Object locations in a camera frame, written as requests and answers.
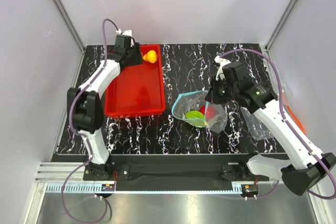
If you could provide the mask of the red plastic tray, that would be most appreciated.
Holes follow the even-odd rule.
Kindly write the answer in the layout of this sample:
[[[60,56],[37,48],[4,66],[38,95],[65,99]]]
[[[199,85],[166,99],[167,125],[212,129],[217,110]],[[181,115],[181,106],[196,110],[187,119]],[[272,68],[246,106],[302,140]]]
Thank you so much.
[[[114,119],[161,115],[165,106],[161,48],[157,44],[140,46],[145,55],[153,50],[156,63],[125,68],[106,89],[104,114]]]

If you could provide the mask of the red apple toy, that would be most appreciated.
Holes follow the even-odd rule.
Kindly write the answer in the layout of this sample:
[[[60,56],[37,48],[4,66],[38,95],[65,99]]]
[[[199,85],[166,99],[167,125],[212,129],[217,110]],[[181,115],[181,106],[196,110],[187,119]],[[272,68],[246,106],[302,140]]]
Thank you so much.
[[[211,105],[204,105],[199,109],[199,111],[204,114],[205,120],[211,120],[216,115],[216,111]]]

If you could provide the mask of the clear blue zip bag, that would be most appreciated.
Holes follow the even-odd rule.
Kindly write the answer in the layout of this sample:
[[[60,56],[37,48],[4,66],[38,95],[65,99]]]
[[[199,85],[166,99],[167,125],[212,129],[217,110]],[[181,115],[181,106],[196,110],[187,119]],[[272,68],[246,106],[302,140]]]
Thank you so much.
[[[171,113],[181,121],[215,133],[222,132],[227,124],[227,113],[222,105],[205,100],[207,91],[181,93],[174,102]]]

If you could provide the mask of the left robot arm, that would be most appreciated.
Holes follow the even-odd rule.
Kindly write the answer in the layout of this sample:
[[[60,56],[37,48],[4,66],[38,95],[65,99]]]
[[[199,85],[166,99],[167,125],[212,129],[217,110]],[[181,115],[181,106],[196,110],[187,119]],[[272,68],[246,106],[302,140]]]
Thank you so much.
[[[102,136],[101,97],[126,67],[140,65],[143,61],[140,44],[125,33],[116,35],[111,52],[107,46],[104,49],[104,59],[92,76],[78,88],[68,89],[67,113],[71,131],[81,137],[87,149],[86,170],[107,180],[113,175],[113,163]]]

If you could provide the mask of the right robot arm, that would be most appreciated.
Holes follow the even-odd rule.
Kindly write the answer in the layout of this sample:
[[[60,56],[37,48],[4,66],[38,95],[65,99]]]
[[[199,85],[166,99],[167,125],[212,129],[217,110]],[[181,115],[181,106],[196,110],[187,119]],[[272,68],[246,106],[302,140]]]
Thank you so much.
[[[286,114],[282,102],[265,82],[254,83],[239,61],[216,63],[217,74],[205,100],[212,104],[235,101],[261,121],[285,150],[288,160],[249,154],[238,167],[239,176],[250,180],[256,175],[283,182],[294,194],[308,192],[335,166],[335,155],[316,147]]]

